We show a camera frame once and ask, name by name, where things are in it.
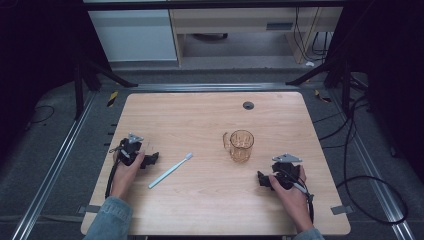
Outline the aluminium floor rail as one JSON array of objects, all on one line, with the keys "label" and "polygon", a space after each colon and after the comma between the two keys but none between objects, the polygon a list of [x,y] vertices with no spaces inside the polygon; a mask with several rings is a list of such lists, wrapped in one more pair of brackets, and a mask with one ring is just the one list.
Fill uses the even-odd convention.
[{"label": "aluminium floor rail", "polygon": [[74,143],[79,136],[79,133],[91,111],[93,101],[97,96],[96,92],[89,92],[87,99],[83,102],[83,110],[81,115],[73,122],[68,131],[64,142],[62,143],[52,165],[46,173],[35,197],[25,211],[25,214],[20,218],[16,229],[11,237],[11,240],[27,240],[41,211],[43,210],[47,199],[55,185],[60,173],[67,161],[67,158],[74,146]]},{"label": "aluminium floor rail", "polygon": [[[353,134],[355,129],[354,113],[358,103],[361,99],[358,98],[353,102],[353,116],[347,117],[341,107],[341,94],[336,93],[334,90],[330,91],[330,96],[334,100],[335,106],[341,114],[341,119],[347,124],[347,134],[343,143],[343,180],[338,187],[344,187],[346,194],[352,204],[370,220],[390,227],[397,240],[416,240],[408,222],[409,208],[406,202],[400,196],[400,193],[392,185],[383,179],[380,171],[376,168],[368,150],[365,148],[364,142],[358,133]],[[347,171],[347,153],[348,147],[351,146],[358,156],[359,162],[362,165],[365,174],[348,177]],[[384,218],[379,219],[373,216],[370,212],[366,211],[363,207],[357,204],[354,200],[349,185],[355,181],[367,181],[375,194],[382,211]]]}]

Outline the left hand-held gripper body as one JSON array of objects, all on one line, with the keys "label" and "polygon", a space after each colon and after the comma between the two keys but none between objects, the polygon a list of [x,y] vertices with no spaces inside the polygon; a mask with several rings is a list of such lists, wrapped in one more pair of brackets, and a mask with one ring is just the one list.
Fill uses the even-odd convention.
[{"label": "left hand-held gripper body", "polygon": [[143,140],[143,137],[129,133],[128,136],[122,139],[120,144],[114,149],[117,153],[117,160],[126,166],[130,166],[135,161]]}]

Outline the grey table corner bracket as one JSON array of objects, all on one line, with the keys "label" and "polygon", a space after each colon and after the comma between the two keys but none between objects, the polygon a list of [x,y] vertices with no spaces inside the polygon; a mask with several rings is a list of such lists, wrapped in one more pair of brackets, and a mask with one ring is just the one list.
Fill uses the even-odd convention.
[{"label": "grey table corner bracket", "polygon": [[350,214],[353,212],[353,208],[351,206],[339,205],[339,206],[332,206],[331,211],[334,215]]},{"label": "grey table corner bracket", "polygon": [[77,212],[79,214],[85,214],[85,213],[97,213],[100,210],[100,206],[96,205],[81,205]]}]

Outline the light blue toothbrush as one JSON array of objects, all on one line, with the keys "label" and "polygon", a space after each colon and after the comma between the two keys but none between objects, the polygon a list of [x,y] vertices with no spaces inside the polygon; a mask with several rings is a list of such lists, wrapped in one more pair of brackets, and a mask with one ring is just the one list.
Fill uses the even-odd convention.
[{"label": "light blue toothbrush", "polygon": [[158,185],[161,181],[163,181],[165,178],[167,178],[171,173],[173,173],[175,170],[177,170],[181,165],[183,165],[185,162],[190,160],[193,157],[193,153],[189,152],[185,155],[185,157],[176,163],[174,166],[172,166],[170,169],[162,173],[158,178],[156,178],[153,182],[151,182],[148,185],[148,189],[154,188],[156,185]]}]

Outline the yellow black hazard tape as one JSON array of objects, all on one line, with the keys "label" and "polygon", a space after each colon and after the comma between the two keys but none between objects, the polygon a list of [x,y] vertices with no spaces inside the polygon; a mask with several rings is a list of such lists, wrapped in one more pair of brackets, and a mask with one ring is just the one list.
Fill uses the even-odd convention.
[{"label": "yellow black hazard tape", "polygon": [[115,100],[118,96],[118,93],[119,93],[118,91],[114,91],[114,92],[111,93],[109,100],[107,102],[107,105],[106,105],[107,107],[113,106],[113,104],[114,104],[114,102],[115,102]]}]

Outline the person's left hand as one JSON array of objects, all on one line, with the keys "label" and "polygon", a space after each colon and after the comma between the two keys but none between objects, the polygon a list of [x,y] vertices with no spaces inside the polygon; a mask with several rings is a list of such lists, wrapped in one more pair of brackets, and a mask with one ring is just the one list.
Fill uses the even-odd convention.
[{"label": "person's left hand", "polygon": [[112,181],[110,195],[117,197],[121,200],[125,200],[129,188],[135,180],[137,172],[140,170],[140,165],[145,157],[144,151],[139,151],[134,162],[127,166],[123,163],[119,163],[116,168],[115,176]]}]

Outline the dark curtain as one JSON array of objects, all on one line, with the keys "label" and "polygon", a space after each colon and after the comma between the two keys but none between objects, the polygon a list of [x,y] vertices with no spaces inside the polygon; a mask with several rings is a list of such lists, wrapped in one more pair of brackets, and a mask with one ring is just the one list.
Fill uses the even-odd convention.
[{"label": "dark curtain", "polygon": [[330,53],[368,76],[368,97],[424,183],[424,0],[348,0]]},{"label": "dark curtain", "polygon": [[41,96],[73,80],[73,55],[110,68],[83,3],[0,0],[0,162]]}]

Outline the clear amber glass cup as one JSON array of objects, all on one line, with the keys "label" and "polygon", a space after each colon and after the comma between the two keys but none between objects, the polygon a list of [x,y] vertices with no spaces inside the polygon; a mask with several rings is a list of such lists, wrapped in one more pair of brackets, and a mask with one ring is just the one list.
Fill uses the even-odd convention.
[{"label": "clear amber glass cup", "polygon": [[230,154],[230,158],[237,163],[250,159],[254,136],[247,130],[236,130],[232,133],[225,132],[222,136],[223,147]]}]

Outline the person's right hand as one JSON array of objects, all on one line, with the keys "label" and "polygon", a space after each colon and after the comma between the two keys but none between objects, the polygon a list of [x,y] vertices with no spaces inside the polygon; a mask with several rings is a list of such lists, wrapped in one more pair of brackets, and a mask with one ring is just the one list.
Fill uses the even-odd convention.
[{"label": "person's right hand", "polygon": [[269,175],[268,178],[296,231],[302,233],[312,229],[314,225],[309,216],[306,195],[297,188],[284,189],[273,175]]}]

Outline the white cabinet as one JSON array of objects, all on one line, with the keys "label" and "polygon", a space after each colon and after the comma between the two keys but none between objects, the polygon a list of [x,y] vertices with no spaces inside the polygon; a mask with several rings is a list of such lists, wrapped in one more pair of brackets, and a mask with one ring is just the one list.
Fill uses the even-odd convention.
[{"label": "white cabinet", "polygon": [[109,62],[177,59],[167,10],[90,11]]}]

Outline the black metal stand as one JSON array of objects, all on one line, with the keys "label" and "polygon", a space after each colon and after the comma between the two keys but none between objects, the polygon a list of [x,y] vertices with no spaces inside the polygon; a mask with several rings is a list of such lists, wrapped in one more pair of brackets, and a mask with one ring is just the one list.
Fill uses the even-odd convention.
[{"label": "black metal stand", "polygon": [[334,88],[338,83],[342,84],[341,107],[347,117],[353,116],[353,106],[350,104],[350,90],[351,90],[351,66],[349,60],[344,57],[335,57],[326,60],[320,66],[305,73],[299,78],[287,82],[289,86],[299,86],[314,76],[326,72],[327,77],[324,81],[326,88]]},{"label": "black metal stand", "polygon": [[90,91],[98,91],[101,87],[100,80],[97,78],[96,72],[106,76],[110,80],[125,88],[137,87],[137,84],[124,80],[111,70],[107,70],[87,58],[77,60],[74,68],[76,120],[82,116],[84,111],[83,83],[86,83]]}]

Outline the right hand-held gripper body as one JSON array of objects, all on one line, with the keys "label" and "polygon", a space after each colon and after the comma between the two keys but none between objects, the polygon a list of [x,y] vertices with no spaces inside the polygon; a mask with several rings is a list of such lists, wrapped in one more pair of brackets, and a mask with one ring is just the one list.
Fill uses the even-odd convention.
[{"label": "right hand-held gripper body", "polygon": [[292,187],[302,189],[303,186],[299,182],[301,159],[289,153],[273,157],[274,164],[272,165],[273,173],[285,189],[289,190]]}]

